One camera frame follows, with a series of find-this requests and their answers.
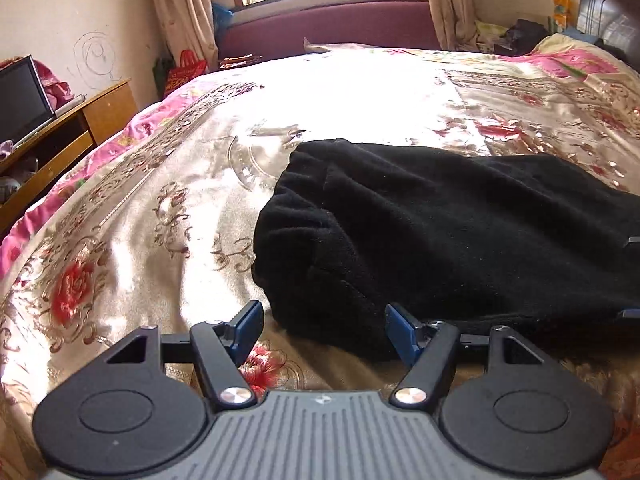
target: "black screen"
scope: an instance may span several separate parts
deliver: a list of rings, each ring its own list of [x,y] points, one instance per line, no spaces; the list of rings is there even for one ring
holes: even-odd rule
[[[18,142],[53,112],[31,57],[0,70],[0,142]]]

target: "black headboard panel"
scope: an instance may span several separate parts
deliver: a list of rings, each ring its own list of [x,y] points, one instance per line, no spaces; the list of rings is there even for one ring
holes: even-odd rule
[[[578,29],[602,38],[640,72],[640,0],[580,0]]]

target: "wooden drawer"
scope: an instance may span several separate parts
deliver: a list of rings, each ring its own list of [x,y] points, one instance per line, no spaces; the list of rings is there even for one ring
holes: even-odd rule
[[[9,200],[0,206],[0,233],[11,227],[42,190],[59,177],[60,174],[64,173],[69,165],[86,152],[93,143],[94,141],[89,132],[85,132],[40,168],[18,191],[12,194]]]
[[[129,84],[124,84],[89,103],[84,118],[96,145],[113,137],[138,112]]]

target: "black garment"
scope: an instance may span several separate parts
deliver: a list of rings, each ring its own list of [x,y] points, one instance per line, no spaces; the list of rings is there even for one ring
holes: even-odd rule
[[[394,356],[384,307],[469,333],[640,305],[640,197],[550,155],[300,144],[255,229],[255,283],[292,334]]]

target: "floral bedspread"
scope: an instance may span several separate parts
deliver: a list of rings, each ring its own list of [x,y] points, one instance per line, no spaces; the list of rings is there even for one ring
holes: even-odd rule
[[[46,393],[141,324],[182,332],[249,299],[266,329],[242,373],[273,387],[378,388],[402,376],[287,336],[251,280],[258,212],[304,140],[434,146],[463,155],[551,153],[640,194],[640,78],[562,36],[531,56],[386,48],[202,76],[139,113],[65,175],[0,250],[0,470],[42,470],[30,420]],[[567,365],[616,408],[602,470],[640,470],[640,356]],[[574,355],[558,354],[569,358]],[[168,372],[191,382],[192,370]],[[458,380],[477,373],[460,371]]]

